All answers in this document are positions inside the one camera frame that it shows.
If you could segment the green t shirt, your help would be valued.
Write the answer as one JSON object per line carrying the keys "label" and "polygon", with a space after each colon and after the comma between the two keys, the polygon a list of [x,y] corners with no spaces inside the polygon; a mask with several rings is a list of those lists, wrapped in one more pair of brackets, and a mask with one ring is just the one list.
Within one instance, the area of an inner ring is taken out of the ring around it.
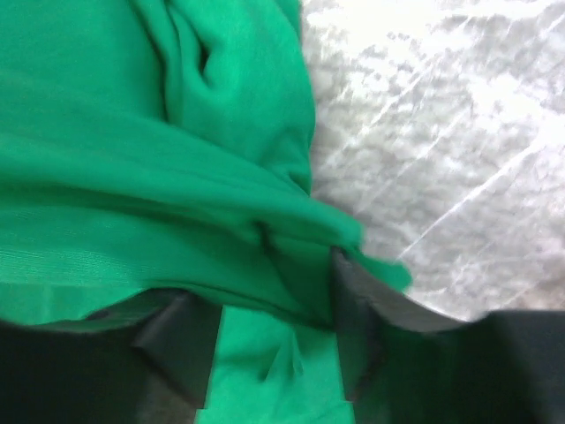
{"label": "green t shirt", "polygon": [[146,289],[225,306],[201,423],[350,423],[330,250],[396,289],[311,196],[298,1],[1,4],[1,315],[76,319]]}

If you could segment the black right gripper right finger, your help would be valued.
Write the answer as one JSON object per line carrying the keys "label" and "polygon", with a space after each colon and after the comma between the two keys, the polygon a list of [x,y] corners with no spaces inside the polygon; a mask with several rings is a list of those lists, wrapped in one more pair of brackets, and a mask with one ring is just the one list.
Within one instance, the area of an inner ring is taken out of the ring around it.
{"label": "black right gripper right finger", "polygon": [[389,287],[341,248],[333,247],[330,252],[334,325],[348,401],[360,401],[376,380],[386,358],[387,329],[419,337],[465,324]]}

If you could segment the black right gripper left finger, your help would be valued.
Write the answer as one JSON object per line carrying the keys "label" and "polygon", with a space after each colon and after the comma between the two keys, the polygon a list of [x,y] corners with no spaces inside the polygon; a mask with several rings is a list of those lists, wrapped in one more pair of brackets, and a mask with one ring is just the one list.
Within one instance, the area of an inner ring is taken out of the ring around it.
{"label": "black right gripper left finger", "polygon": [[135,355],[198,409],[206,403],[221,318],[222,307],[189,291],[144,291],[87,317],[133,328]]}

